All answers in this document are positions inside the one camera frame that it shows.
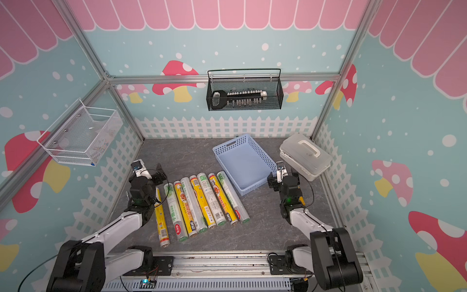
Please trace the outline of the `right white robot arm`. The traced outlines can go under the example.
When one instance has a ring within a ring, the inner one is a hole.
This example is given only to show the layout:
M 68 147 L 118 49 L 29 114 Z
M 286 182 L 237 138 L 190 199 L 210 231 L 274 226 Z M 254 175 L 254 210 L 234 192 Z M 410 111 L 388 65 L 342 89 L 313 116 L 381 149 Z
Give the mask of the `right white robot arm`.
M 345 228 L 326 225 L 313 216 L 301 201 L 299 175 L 268 176 L 268 186 L 280 195 L 280 213 L 291 226 L 309 237 L 309 245 L 289 247 L 288 268 L 312 273 L 323 290 L 363 283 L 364 274 L 350 234 Z

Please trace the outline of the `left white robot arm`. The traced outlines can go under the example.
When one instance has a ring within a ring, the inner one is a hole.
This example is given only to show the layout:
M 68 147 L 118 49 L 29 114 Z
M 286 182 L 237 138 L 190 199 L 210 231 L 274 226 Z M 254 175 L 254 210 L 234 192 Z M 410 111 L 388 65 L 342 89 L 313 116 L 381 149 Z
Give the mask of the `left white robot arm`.
M 149 274 L 153 269 L 153 250 L 149 246 L 131 246 L 120 254 L 112 249 L 131 233 L 150 221 L 162 201 L 156 188 L 167 181 L 160 164 L 146 169 L 142 160 L 131 164 L 130 200 L 114 221 L 81 240 L 62 244 L 49 278 L 49 292 L 99 292 L 124 274 L 137 271 Z

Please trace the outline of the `yellow red wrap roll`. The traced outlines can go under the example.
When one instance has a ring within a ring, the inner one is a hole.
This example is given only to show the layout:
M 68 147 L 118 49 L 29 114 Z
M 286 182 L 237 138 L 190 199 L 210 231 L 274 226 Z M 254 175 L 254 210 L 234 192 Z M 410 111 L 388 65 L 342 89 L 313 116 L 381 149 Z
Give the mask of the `yellow red wrap roll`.
M 238 222 L 238 218 L 235 214 L 234 209 L 232 208 L 229 200 L 227 199 L 227 196 L 223 190 L 223 187 L 221 186 L 217 176 L 214 173 L 208 174 L 208 179 L 209 182 L 214 190 L 214 193 L 216 194 L 216 197 L 221 204 L 221 207 L 225 213 L 225 216 L 228 220 L 228 222 L 231 225 L 234 225 Z

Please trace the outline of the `blue plastic basket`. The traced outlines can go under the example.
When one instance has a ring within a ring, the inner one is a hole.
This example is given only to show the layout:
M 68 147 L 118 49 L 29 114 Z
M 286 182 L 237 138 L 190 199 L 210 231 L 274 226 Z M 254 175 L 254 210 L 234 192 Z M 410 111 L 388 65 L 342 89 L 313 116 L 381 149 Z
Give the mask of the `blue plastic basket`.
M 277 171 L 277 164 L 248 134 L 224 142 L 212 150 L 241 196 L 266 184 L 268 176 Z

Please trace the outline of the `clear white wrap roll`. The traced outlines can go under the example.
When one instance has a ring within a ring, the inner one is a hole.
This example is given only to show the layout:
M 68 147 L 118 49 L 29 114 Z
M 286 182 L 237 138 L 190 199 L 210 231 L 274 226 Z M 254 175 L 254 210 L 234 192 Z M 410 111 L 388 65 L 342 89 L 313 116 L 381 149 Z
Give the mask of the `clear white wrap roll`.
M 181 184 L 182 188 L 184 190 L 184 193 L 186 194 L 187 197 L 187 202 L 189 204 L 189 208 L 193 217 L 193 222 L 195 224 L 195 227 L 198 231 L 198 233 L 203 233 L 207 231 L 207 225 L 204 220 L 203 213 L 201 211 L 201 208 L 198 204 L 195 191 L 193 190 L 193 187 L 191 185 L 191 182 L 188 177 L 184 177 L 181 179 Z

